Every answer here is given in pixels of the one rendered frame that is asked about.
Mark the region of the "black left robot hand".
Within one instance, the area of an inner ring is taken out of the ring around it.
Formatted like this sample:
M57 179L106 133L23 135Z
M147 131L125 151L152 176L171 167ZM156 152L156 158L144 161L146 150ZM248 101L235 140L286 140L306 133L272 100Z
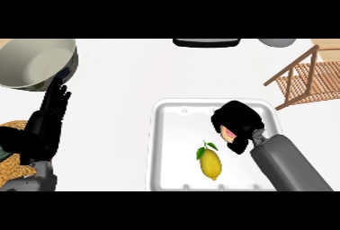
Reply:
M19 164L48 161L59 149L63 115L70 93L62 80L54 78L45 90L39 110L32 113L23 130L0 127L0 147L19 154Z

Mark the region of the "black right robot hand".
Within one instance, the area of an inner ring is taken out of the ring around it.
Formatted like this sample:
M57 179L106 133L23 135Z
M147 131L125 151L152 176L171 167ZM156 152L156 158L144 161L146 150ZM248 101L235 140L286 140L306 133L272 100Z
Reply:
M211 123L218 134L220 127L224 126L236 135L227 147L239 155L252 139L254 132L264 128L258 114L243 103L230 101L215 110Z

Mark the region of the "pink cupcake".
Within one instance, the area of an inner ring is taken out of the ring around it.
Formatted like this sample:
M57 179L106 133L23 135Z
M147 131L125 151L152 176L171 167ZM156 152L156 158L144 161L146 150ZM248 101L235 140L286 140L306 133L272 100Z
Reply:
M236 137L236 135L229 131L229 129L224 126L220 127L220 136L227 143L232 143Z

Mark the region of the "white tray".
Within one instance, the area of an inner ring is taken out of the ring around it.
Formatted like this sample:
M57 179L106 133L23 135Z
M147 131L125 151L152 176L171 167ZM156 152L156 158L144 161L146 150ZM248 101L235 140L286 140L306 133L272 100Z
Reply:
M211 124L226 99L162 99L150 113L146 190L273 191L248 153L235 154ZM202 174L196 151L214 144L221 173L212 180Z

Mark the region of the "wooden tiered shelf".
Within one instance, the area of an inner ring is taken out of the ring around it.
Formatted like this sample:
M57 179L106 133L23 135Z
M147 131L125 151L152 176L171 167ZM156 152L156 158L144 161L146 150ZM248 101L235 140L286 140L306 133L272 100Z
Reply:
M282 110L291 105L340 99L340 58L317 60L320 52L340 52L340 39L313 39L311 48L263 83L276 83L283 96Z

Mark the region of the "yellow lemon with leaves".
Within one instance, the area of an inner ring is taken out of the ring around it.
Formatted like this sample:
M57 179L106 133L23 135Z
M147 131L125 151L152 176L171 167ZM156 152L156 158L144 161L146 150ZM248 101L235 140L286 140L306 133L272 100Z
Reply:
M202 142L202 147L196 150L196 160L202 174L214 181L221 173L221 163L215 154L217 147L211 142Z

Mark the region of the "brown wicker basket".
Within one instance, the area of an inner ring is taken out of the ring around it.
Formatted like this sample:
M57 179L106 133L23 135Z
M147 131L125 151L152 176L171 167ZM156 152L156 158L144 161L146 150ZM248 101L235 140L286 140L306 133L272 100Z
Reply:
M2 123L1 127L10 127L14 129L25 129L26 120L13 120L7 123ZM19 154L13 154L1 163L0 163L0 188L4 184L20 177L28 177L35 175L35 169L28 165L19 164Z

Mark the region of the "pale grey-green pot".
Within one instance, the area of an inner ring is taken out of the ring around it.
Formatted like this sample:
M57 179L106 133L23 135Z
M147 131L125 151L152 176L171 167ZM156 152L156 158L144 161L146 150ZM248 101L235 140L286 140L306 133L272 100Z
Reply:
M0 86L42 92L57 75L62 83L78 67L75 39L11 39L0 48Z

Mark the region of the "black flat appliance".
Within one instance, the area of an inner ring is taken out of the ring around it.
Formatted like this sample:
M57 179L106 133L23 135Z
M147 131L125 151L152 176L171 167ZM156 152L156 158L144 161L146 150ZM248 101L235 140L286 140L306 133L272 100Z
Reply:
M226 48L235 47L239 44L239 39L226 39L226 40L183 40L172 39L172 43L178 47L189 48Z

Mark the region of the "grey round object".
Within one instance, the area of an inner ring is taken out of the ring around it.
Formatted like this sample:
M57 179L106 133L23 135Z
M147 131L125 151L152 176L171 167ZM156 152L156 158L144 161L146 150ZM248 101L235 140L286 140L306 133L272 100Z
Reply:
M273 48L285 48L294 44L294 39L260 39L258 41Z

